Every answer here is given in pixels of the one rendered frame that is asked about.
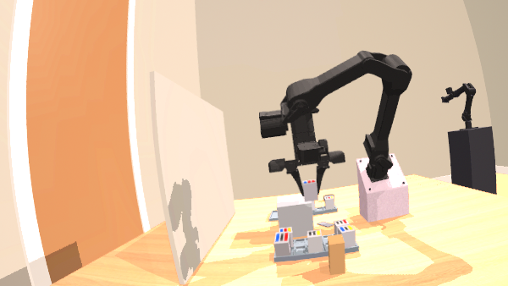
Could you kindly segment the beige flat panel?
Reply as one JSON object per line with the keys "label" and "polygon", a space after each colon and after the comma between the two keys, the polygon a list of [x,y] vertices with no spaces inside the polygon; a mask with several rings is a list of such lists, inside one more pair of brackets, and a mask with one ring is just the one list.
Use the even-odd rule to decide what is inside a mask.
{"label": "beige flat panel", "polygon": [[223,112],[157,71],[149,76],[163,214],[185,285],[235,214]]}

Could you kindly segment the orange rectangular block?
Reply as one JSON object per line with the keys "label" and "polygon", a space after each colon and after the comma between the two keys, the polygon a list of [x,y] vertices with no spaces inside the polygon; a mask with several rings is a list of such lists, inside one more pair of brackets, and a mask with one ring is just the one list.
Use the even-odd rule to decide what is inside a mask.
{"label": "orange rectangular block", "polygon": [[345,241],[341,235],[328,236],[330,276],[345,273]]}

